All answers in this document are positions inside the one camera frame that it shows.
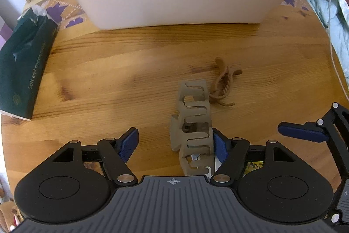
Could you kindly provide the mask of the beige zigzag hair claw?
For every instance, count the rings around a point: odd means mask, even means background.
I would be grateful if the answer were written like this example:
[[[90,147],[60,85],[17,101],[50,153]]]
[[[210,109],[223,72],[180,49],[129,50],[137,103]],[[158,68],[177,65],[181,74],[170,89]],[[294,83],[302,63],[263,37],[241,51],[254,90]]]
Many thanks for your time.
[[[170,119],[170,144],[179,153],[186,176],[212,176],[215,172],[214,139],[206,80],[184,81],[177,100],[178,114]]]

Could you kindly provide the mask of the small tan hair claw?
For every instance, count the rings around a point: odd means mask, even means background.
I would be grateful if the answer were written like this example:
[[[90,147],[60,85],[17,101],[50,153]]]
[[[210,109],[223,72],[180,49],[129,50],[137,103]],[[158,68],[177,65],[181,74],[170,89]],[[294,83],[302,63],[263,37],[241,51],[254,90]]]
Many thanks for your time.
[[[227,64],[221,57],[215,58],[215,64],[218,67],[219,75],[210,86],[209,100],[221,106],[234,106],[234,102],[224,102],[224,100],[232,90],[233,79],[235,76],[241,75],[243,71],[233,68],[233,66]]]

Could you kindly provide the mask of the patterned brown table mat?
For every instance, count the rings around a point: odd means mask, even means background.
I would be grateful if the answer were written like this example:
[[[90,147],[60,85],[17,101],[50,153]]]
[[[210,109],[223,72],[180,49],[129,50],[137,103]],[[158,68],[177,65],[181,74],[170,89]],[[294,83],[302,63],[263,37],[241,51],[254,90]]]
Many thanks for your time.
[[[46,10],[62,29],[82,25],[82,30],[85,34],[99,30],[90,21],[77,0],[30,0],[25,4],[22,14],[25,14],[34,5]]]

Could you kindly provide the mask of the white Olympic snack bag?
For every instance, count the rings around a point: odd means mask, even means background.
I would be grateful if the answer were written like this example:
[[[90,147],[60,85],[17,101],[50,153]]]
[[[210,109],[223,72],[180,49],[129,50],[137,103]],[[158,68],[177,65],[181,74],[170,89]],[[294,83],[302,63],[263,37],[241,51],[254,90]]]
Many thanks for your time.
[[[191,161],[200,160],[201,157],[202,156],[200,154],[191,154],[190,155]],[[252,171],[261,169],[263,166],[264,166],[263,161],[249,161],[247,163],[246,168],[245,168],[244,175],[247,175],[248,173],[251,173]]]

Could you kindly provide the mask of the dark green tissue pack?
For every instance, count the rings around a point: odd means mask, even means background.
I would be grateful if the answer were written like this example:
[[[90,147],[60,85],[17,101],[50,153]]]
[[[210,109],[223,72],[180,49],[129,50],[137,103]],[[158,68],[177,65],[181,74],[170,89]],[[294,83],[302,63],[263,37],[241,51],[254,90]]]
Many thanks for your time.
[[[1,114],[30,121],[58,24],[34,5],[1,48]]]

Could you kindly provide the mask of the light blue cloth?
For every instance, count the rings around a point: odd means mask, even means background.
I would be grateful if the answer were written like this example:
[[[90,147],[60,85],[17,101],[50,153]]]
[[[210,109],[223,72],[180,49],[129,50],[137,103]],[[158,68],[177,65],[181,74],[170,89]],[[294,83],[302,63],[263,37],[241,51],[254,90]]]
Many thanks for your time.
[[[346,0],[307,0],[324,28],[330,29],[330,40],[348,79],[348,4]]]

